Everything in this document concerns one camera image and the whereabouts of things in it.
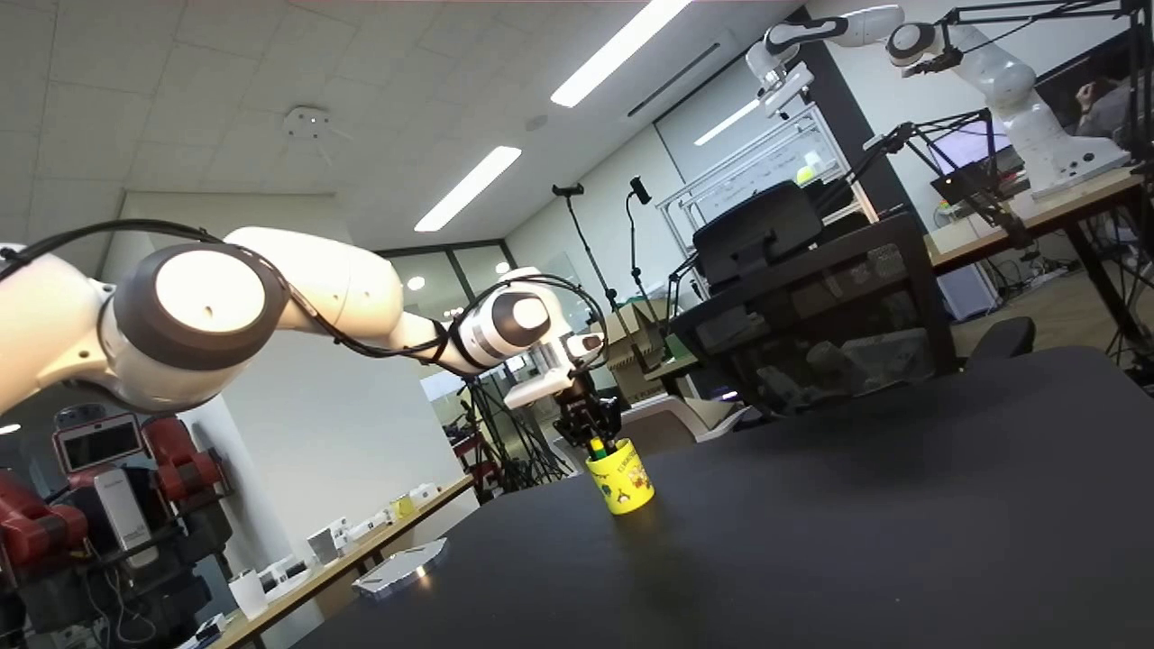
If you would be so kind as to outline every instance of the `ceiling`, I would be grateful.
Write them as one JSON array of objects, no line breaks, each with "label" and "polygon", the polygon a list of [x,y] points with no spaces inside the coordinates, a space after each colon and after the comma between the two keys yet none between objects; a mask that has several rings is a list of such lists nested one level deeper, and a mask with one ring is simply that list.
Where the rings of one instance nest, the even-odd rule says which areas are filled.
[{"label": "ceiling", "polygon": [[[581,108],[555,108],[549,95],[638,7],[0,0],[0,242],[112,219],[123,191],[333,191],[373,249],[502,238],[797,4],[695,0]],[[284,131],[294,106],[330,113],[320,138]],[[451,228],[415,234],[495,144],[523,157]]]}]

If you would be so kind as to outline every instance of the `ceiling light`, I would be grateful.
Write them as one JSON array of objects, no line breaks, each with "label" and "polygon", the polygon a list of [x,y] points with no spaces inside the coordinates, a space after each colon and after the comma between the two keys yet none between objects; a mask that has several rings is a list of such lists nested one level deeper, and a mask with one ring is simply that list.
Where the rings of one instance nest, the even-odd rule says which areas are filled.
[{"label": "ceiling light", "polygon": [[736,108],[729,118],[715,123],[715,131],[706,131],[705,138],[695,138],[693,144],[705,147],[712,144],[719,135],[727,135],[729,125],[736,125],[739,118],[746,118],[751,113],[757,113],[757,100]]},{"label": "ceiling light", "polygon": [[448,219],[456,219],[485,189],[492,189],[513,161],[520,157],[520,147],[495,147],[477,161],[457,189],[451,189],[421,219],[415,231],[439,231]]},{"label": "ceiling light", "polygon": [[555,95],[553,106],[581,106],[604,80],[615,74],[632,53],[638,53],[688,0],[648,0],[615,40],[604,44]]}]

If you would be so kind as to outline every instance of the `black table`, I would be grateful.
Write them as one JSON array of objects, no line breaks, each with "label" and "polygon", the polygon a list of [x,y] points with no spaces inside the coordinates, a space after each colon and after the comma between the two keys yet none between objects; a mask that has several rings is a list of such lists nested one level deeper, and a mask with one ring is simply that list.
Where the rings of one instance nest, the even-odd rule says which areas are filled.
[{"label": "black table", "polygon": [[1154,404],[1058,350],[648,457],[466,520],[430,583],[305,647],[1154,647]]}]

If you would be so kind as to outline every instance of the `yellow cup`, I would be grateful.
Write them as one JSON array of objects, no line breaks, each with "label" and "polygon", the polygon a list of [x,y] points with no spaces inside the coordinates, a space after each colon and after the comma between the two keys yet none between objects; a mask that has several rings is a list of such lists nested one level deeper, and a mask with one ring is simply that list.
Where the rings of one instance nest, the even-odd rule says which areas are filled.
[{"label": "yellow cup", "polygon": [[588,475],[599,483],[606,507],[615,514],[629,514],[653,501],[653,483],[645,475],[641,453],[632,439],[617,439],[606,447],[606,457],[583,463]]}]

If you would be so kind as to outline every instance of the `fluorescent light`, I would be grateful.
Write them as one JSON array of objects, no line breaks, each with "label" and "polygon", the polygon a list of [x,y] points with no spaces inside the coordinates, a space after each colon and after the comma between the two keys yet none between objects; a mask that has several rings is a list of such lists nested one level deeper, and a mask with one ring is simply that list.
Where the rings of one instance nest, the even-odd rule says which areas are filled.
[{"label": "fluorescent light", "polygon": [[604,80],[641,52],[688,0],[648,0],[615,40],[604,44],[555,95],[553,106],[581,106]]},{"label": "fluorescent light", "polygon": [[727,135],[729,125],[736,125],[739,118],[746,118],[751,113],[757,113],[757,100],[736,108],[729,118],[715,123],[715,131],[706,131],[705,138],[695,138],[693,144],[705,147],[712,144],[719,135]]},{"label": "fluorescent light", "polygon": [[415,231],[439,231],[448,219],[456,219],[485,189],[492,189],[513,161],[520,157],[520,147],[495,147],[477,161],[457,189],[451,189],[421,219]]}]

